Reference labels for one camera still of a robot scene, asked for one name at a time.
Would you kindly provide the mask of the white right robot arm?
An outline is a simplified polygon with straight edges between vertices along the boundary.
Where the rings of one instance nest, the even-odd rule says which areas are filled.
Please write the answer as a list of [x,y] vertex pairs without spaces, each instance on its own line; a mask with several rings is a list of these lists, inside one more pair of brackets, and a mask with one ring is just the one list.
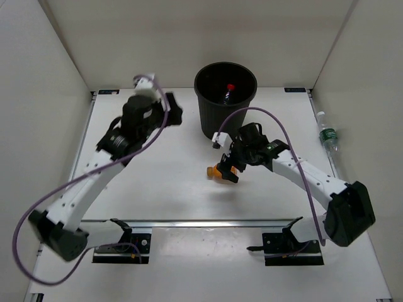
[[339,247],[347,247],[376,221],[368,190],[356,181],[352,184],[322,172],[293,154],[281,140],[269,141],[259,123],[241,127],[236,137],[216,132],[214,148],[224,153],[217,170],[222,179],[237,183],[233,173],[243,172],[247,166],[263,166],[303,189],[311,201],[324,208],[323,215],[298,217],[281,231],[280,244],[290,252],[300,250],[307,242],[330,240]]

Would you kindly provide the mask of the clear bottle red label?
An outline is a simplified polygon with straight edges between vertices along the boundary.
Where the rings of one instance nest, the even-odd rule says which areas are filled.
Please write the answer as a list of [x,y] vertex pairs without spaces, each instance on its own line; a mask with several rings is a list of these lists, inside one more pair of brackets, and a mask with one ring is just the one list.
[[226,87],[226,92],[224,94],[224,98],[223,98],[223,104],[224,105],[229,105],[233,103],[233,92],[235,90],[235,85],[233,84],[227,84]]

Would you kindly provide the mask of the clear bottle green label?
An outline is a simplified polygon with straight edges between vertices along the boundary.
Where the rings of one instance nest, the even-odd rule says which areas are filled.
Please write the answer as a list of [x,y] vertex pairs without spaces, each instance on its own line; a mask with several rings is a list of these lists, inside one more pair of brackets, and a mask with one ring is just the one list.
[[339,148],[338,136],[335,129],[328,123],[323,111],[317,113],[317,127],[322,146],[329,155],[335,154]]

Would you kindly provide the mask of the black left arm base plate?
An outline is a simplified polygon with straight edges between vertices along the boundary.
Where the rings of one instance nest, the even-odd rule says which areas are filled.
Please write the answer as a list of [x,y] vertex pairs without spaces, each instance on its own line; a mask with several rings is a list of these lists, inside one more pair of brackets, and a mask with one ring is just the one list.
[[94,264],[148,264],[152,239],[151,228],[132,228],[128,244],[94,249]]

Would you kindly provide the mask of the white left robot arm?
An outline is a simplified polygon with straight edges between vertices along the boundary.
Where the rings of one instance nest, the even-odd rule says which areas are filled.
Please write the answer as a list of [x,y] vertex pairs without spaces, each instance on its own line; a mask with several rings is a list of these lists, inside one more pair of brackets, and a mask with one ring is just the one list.
[[119,252],[131,247],[132,229],[125,222],[111,218],[91,228],[81,220],[106,185],[129,164],[128,155],[138,152],[154,130],[182,123],[183,110],[173,93],[165,95],[169,111],[152,97],[130,96],[122,115],[111,122],[97,143],[84,169],[84,179],[71,184],[46,210],[30,213],[28,221],[38,238],[64,261],[102,245],[111,245]]

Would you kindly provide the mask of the orange juice bottle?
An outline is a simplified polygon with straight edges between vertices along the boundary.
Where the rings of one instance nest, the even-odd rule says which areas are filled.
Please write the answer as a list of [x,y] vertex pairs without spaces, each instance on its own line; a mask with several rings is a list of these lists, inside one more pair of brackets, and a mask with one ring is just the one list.
[[216,181],[223,181],[222,174],[217,169],[217,166],[209,166],[207,167],[207,179],[209,180],[216,180]]

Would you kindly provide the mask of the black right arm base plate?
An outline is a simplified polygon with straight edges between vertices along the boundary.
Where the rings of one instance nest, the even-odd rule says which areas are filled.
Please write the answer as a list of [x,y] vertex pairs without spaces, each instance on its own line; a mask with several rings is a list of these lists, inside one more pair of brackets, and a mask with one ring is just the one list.
[[296,243],[291,247],[282,233],[263,233],[263,252],[266,267],[275,266],[323,266],[319,242],[316,240]]

